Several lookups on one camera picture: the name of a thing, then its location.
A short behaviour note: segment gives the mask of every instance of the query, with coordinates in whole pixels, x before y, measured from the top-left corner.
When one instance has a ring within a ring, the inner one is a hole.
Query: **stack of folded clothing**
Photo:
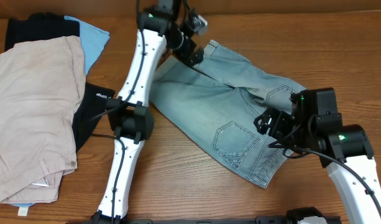
[[[0,203],[54,202],[114,91],[86,83],[109,33],[72,17],[10,20],[0,55]]]

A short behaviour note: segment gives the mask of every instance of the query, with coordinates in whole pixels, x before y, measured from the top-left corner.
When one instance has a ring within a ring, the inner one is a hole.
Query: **black fabric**
[[[80,23],[67,21],[63,16],[51,12],[33,14],[26,21],[10,19],[6,30],[5,51],[21,42],[50,40],[71,35],[80,36]]]
[[[99,119],[88,122],[90,118],[105,110],[106,101],[114,96],[114,90],[85,83],[83,101],[73,118],[73,134],[76,142],[76,152],[81,149],[90,138],[93,130],[98,125]]]

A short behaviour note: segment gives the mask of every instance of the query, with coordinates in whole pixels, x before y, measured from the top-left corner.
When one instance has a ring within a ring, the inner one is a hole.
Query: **garment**
[[[254,119],[268,106],[290,113],[290,94],[304,89],[212,40],[194,70],[174,57],[165,61],[155,74],[150,100],[210,156],[266,188],[286,157],[281,149],[267,148],[274,139],[259,134]]]
[[[112,98],[113,95],[114,90],[92,85],[90,83],[85,84],[84,99],[77,112],[74,114],[72,126],[77,151],[91,136],[100,120],[100,118],[92,121],[90,121],[90,119],[103,113],[106,109],[107,99]]]
[[[52,13],[33,14],[26,21],[10,19],[5,36],[5,51],[13,48],[16,43],[72,35],[80,36],[80,24],[77,21],[66,21]]]
[[[110,33],[71,16],[65,16],[65,19],[80,23],[81,45],[85,54],[85,74],[88,74],[109,41]]]
[[[84,90],[79,37],[18,43],[0,55],[0,203],[56,201],[62,175],[77,168],[71,123]]]

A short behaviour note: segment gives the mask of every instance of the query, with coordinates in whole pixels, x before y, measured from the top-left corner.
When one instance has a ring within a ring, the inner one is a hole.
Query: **denim shorts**
[[[304,89],[211,40],[193,69],[174,57],[166,60],[156,71],[150,100],[210,156],[266,188],[286,157],[267,148],[275,139],[259,134],[254,119],[269,106],[291,113],[290,94]]]

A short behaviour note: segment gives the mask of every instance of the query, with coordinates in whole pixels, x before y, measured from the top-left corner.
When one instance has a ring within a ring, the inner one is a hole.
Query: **jeans back pocket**
[[[213,149],[238,169],[247,153],[258,143],[260,138],[246,128],[230,121],[218,128],[213,141]]]

